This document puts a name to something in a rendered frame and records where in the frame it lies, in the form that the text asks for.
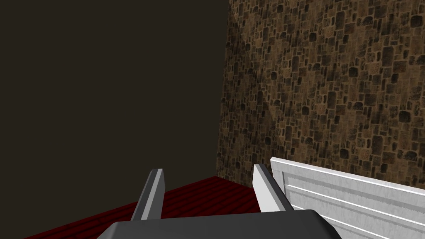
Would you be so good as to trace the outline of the white panelled door leaf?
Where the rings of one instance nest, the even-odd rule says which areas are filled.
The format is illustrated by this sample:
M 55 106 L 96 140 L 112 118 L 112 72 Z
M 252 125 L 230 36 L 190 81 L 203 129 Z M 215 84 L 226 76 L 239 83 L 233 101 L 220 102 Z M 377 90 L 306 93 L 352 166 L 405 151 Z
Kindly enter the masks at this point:
M 342 239 L 425 239 L 425 190 L 271 158 L 296 210 L 315 210 Z

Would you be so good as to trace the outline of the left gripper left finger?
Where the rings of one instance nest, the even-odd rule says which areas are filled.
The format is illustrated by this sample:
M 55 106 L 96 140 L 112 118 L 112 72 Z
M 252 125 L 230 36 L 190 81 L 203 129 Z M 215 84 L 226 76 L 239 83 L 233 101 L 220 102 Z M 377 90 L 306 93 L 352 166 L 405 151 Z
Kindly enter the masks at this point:
M 153 169 L 148 175 L 131 220 L 161 219 L 164 194 L 164 171 Z

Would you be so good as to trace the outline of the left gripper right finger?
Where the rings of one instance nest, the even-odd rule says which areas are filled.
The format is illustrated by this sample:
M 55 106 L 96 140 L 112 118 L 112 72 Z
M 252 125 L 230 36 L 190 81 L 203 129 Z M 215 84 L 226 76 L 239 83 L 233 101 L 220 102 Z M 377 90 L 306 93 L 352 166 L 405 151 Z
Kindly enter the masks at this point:
M 264 164 L 254 165 L 252 186 L 261 212 L 294 210 Z

